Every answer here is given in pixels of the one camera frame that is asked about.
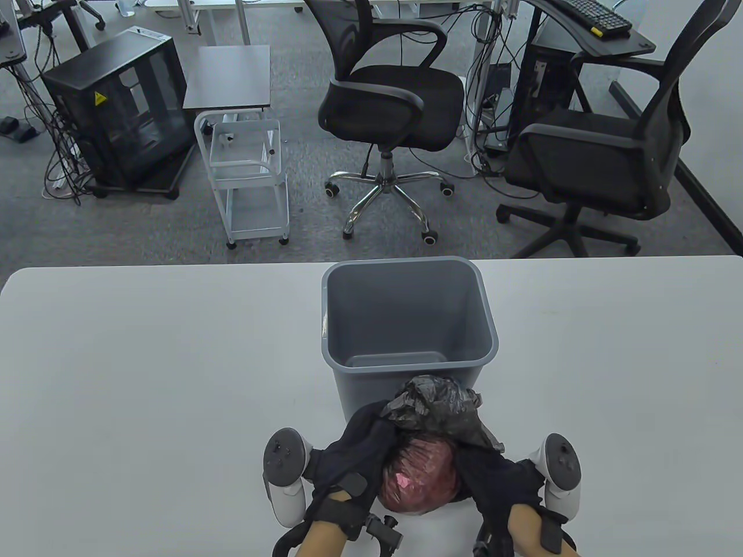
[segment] black glove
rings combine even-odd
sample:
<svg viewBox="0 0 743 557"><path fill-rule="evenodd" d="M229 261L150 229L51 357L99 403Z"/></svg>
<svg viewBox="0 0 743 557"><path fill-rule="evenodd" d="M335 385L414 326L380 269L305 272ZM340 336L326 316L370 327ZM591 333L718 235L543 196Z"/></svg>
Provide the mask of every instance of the black glove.
<svg viewBox="0 0 743 557"><path fill-rule="evenodd" d="M545 479L530 460L513 462L495 449L461 444L454 466L463 484L464 495L475 500L477 510L493 537L491 553L513 555L513 542L508 533L508 517L513 505L526 504L539 508L539 490Z"/></svg>
<svg viewBox="0 0 743 557"><path fill-rule="evenodd" d="M319 455L311 474L315 489L305 521L322 520L328 509L335 507L351 522L340 525L348 539L354 541L358 537L382 486L382 468L387 456L398 444L397 426L380 417L387 402L382 400L359 408L341 438ZM340 490L347 491L351 500L338 505L324 504L328 495Z"/></svg>

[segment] trash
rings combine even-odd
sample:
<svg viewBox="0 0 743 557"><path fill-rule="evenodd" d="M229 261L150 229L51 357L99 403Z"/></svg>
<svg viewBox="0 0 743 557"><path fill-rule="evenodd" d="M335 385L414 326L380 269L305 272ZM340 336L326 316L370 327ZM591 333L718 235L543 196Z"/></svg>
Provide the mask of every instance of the trash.
<svg viewBox="0 0 743 557"><path fill-rule="evenodd" d="M410 437L383 470L379 500L393 512L423 515L459 492L453 444L441 437Z"/></svg>
<svg viewBox="0 0 743 557"><path fill-rule="evenodd" d="M482 397L448 377L419 375L405 383L382 410L400 429L469 443L498 452L505 449L477 415Z"/></svg>

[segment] hand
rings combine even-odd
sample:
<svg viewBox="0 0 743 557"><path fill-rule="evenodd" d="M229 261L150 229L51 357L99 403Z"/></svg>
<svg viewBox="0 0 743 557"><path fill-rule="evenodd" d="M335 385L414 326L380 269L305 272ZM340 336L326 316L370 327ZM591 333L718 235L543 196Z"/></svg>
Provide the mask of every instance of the hand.
<svg viewBox="0 0 743 557"><path fill-rule="evenodd" d="M538 508L539 490L545 479L530 460L513 462L495 449L461 444L454 466L477 510L495 537L508 537L511 507L526 504Z"/></svg>
<svg viewBox="0 0 743 557"><path fill-rule="evenodd" d="M369 514L382 485L382 468L387 455L398 443L397 427L379 415L387 402L383 400L359 408L341 438L328 445L319 456L312 477L315 486L312 503L305 520L312 520L322 501L339 490L339 483L348 475L360 476L363 478L360 483L366 483L361 493L351 493L349 503L360 509L364 518Z"/></svg>

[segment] keyboard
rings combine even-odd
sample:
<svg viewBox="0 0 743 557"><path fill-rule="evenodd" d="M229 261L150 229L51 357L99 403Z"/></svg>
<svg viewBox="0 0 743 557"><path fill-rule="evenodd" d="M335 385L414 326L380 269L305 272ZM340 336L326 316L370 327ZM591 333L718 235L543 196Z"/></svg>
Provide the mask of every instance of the keyboard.
<svg viewBox="0 0 743 557"><path fill-rule="evenodd" d="M632 29L631 22L596 0L552 0L552 3L600 39L626 36Z"/></svg>

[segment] computer tower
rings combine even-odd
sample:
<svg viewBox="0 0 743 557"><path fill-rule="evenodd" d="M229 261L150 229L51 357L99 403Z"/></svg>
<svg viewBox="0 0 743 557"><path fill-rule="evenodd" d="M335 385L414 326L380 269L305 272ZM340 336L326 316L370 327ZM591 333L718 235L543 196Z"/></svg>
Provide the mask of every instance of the computer tower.
<svg viewBox="0 0 743 557"><path fill-rule="evenodd" d="M539 118L555 108L570 106L575 93L570 61L578 50L569 33L550 19L527 45L513 95L507 141L498 142L500 151L510 151L524 128Z"/></svg>
<svg viewBox="0 0 743 557"><path fill-rule="evenodd" d="M95 195L115 189L178 196L195 135L171 37L130 27L42 78L95 176Z"/></svg>

